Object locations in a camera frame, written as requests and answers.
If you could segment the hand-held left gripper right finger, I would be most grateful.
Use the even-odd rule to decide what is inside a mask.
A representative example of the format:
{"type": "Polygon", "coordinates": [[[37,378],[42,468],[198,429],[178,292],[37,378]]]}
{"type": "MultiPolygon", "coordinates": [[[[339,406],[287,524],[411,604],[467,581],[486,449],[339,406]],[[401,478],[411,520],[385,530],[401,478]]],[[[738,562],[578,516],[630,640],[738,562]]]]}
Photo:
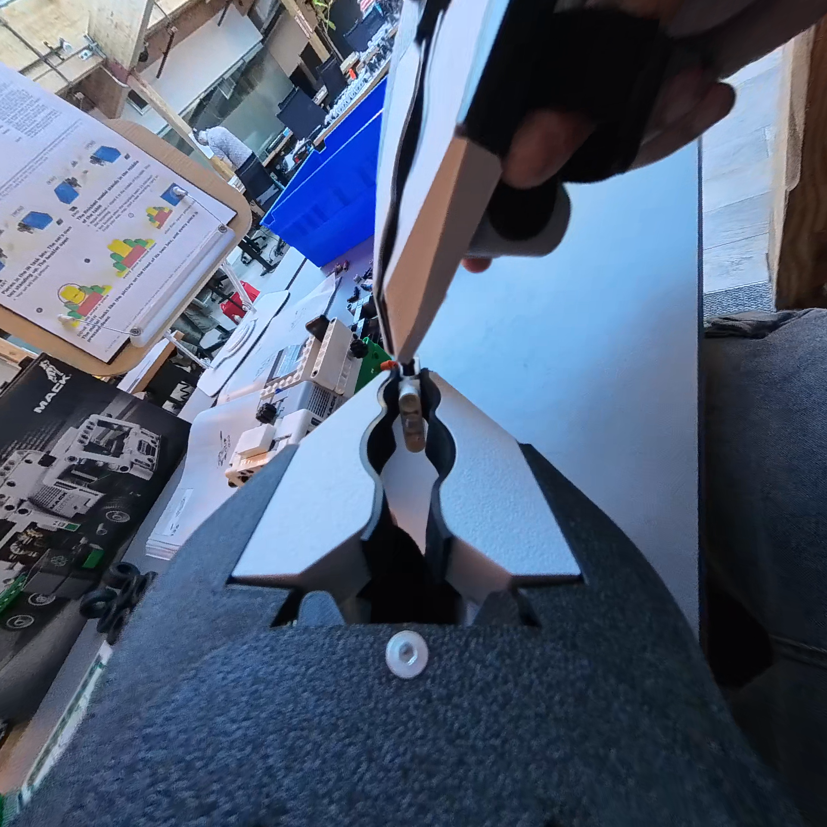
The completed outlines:
{"type": "Polygon", "coordinates": [[[516,439],[434,370],[422,370],[425,449],[417,540],[429,620],[470,624],[485,600],[576,584],[581,567],[516,439]]]}

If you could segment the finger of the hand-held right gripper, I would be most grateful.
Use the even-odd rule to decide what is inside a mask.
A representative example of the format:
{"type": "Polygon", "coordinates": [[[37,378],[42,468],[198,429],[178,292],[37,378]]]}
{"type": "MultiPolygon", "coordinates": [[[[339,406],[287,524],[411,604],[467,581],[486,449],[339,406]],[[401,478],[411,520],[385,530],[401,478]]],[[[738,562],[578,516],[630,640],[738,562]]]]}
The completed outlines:
{"type": "Polygon", "coordinates": [[[492,2],[426,2],[417,93],[404,135],[398,233],[383,291],[383,337],[411,361],[467,254],[502,161],[460,134],[460,109],[492,2]]]}
{"type": "Polygon", "coordinates": [[[398,233],[404,191],[404,173],[400,170],[404,167],[402,145],[419,82],[422,45],[417,31],[426,6],[426,2],[403,2],[387,76],[376,178],[374,299],[377,306],[389,275],[398,233]]]}

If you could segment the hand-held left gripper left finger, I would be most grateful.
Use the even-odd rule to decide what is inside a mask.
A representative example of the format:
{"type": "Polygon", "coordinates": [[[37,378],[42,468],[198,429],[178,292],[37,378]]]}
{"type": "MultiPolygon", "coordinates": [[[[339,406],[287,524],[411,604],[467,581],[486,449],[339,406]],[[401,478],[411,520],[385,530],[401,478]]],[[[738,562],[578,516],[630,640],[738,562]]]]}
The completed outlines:
{"type": "Polygon", "coordinates": [[[383,371],[287,450],[231,581],[326,592],[351,622],[396,622],[395,523],[381,475],[397,449],[397,417],[398,372],[383,371]]]}

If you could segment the white lego truck model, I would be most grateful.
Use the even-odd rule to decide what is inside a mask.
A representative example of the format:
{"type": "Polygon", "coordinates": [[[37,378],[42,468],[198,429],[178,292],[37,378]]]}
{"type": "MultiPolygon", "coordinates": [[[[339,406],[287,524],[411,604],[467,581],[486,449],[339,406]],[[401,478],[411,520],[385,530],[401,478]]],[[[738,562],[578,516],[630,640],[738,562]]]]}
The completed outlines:
{"type": "MultiPolygon", "coordinates": [[[[319,424],[300,441],[357,393],[362,356],[361,339],[336,318],[316,316],[306,324],[306,329],[308,334],[300,344],[284,348],[276,357],[260,392],[264,403],[255,416],[260,422],[274,423],[280,413],[272,402],[298,387],[298,408],[308,409],[319,419],[319,424]]],[[[394,360],[383,366],[384,371],[394,367],[394,360]]]]}

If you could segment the green lego plate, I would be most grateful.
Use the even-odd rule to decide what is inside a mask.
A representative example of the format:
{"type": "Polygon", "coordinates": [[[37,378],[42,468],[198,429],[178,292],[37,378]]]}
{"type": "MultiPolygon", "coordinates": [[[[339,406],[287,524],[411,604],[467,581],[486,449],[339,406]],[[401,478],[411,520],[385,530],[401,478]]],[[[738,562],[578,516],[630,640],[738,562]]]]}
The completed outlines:
{"type": "Polygon", "coordinates": [[[355,386],[356,392],[367,386],[377,375],[384,371],[383,366],[391,362],[391,357],[376,342],[369,337],[359,340],[362,345],[361,366],[355,386]]]}

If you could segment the black lego tyres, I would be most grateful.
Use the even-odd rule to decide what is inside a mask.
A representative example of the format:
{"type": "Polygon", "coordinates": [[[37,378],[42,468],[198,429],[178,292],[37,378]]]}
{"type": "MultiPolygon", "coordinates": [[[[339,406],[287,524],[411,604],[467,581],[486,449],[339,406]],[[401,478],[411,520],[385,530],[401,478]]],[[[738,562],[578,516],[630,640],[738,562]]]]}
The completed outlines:
{"type": "Polygon", "coordinates": [[[132,563],[114,564],[103,574],[98,587],[81,598],[78,612],[84,619],[96,621],[98,634],[113,647],[157,577],[158,572],[142,572],[132,563]]]}

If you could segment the black lego box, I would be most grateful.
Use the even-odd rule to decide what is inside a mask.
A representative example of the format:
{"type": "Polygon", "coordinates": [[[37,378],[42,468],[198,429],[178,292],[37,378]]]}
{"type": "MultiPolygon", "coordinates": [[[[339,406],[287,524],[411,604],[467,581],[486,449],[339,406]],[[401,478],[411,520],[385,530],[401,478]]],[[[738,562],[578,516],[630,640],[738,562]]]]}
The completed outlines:
{"type": "Polygon", "coordinates": [[[190,424],[41,354],[1,396],[1,719],[31,718],[190,424]]]}

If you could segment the person's right hand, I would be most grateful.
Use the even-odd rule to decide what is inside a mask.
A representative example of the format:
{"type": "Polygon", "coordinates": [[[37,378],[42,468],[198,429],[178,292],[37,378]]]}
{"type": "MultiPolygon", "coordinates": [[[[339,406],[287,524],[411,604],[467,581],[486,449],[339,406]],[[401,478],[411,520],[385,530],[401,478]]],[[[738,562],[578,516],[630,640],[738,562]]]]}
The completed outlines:
{"type": "MultiPolygon", "coordinates": [[[[633,167],[661,160],[723,119],[735,100],[723,79],[815,25],[825,10],[825,1],[678,2],[673,32],[696,43],[706,66],[683,68],[666,82],[633,167]]],[[[591,130],[580,115],[530,113],[505,156],[504,181],[519,190],[545,183],[591,130]]]]}

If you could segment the blue plastic bin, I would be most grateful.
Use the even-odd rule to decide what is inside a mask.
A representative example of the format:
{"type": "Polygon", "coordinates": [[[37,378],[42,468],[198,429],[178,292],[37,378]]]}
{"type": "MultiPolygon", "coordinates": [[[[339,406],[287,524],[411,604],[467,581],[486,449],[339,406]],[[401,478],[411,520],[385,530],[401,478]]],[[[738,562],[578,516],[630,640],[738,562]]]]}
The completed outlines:
{"type": "Polygon", "coordinates": [[[261,220],[318,267],[372,237],[379,138],[387,80],[312,152],[261,220]]]}

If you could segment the white paper booklet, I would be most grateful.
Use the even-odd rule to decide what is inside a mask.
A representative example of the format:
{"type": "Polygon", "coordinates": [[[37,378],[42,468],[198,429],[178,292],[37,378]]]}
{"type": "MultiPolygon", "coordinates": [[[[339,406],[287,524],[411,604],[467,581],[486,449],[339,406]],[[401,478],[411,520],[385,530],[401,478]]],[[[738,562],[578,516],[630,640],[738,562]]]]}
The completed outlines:
{"type": "Polygon", "coordinates": [[[192,533],[286,447],[319,424],[298,408],[298,387],[272,405],[274,423],[255,416],[264,401],[258,392],[198,414],[190,429],[183,472],[176,490],[146,542],[146,554],[170,561],[192,533]]]}

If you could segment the black office chair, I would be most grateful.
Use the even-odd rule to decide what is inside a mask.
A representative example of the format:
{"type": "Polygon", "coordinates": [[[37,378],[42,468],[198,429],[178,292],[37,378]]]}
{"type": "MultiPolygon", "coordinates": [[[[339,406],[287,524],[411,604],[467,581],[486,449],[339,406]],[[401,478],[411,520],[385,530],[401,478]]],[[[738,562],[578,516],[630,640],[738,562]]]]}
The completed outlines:
{"type": "Polygon", "coordinates": [[[252,152],[236,171],[236,177],[245,189],[245,197],[254,202],[262,212],[267,212],[284,191],[284,185],[272,174],[252,152]]]}

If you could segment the white rounded pad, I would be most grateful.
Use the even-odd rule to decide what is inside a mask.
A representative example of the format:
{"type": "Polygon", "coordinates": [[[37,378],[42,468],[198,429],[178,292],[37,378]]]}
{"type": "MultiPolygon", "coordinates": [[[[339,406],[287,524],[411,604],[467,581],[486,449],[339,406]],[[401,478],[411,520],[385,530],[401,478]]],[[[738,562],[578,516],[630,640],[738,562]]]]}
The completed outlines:
{"type": "Polygon", "coordinates": [[[227,339],[210,366],[199,378],[196,389],[208,397],[217,397],[225,384],[251,353],[263,336],[267,326],[280,313],[289,300],[290,292],[260,295],[246,312],[235,331],[227,339]]]}

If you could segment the green-edged white booklet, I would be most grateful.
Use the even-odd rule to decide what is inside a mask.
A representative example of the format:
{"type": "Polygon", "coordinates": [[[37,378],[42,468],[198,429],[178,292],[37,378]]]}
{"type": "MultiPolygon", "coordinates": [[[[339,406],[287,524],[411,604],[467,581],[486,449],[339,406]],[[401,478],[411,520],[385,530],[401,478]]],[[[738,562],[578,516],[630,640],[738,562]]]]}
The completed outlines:
{"type": "Polygon", "coordinates": [[[80,639],[34,715],[2,746],[2,825],[11,825],[65,752],[112,656],[106,643],[80,639]]]}

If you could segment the wooden post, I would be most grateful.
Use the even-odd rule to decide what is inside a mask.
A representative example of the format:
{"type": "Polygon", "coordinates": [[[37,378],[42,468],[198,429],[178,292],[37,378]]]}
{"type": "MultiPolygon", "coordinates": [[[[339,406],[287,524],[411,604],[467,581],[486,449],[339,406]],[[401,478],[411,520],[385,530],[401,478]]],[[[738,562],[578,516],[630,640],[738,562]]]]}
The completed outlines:
{"type": "Polygon", "coordinates": [[[826,20],[781,51],[768,269],[777,309],[826,306],[826,20]]]}

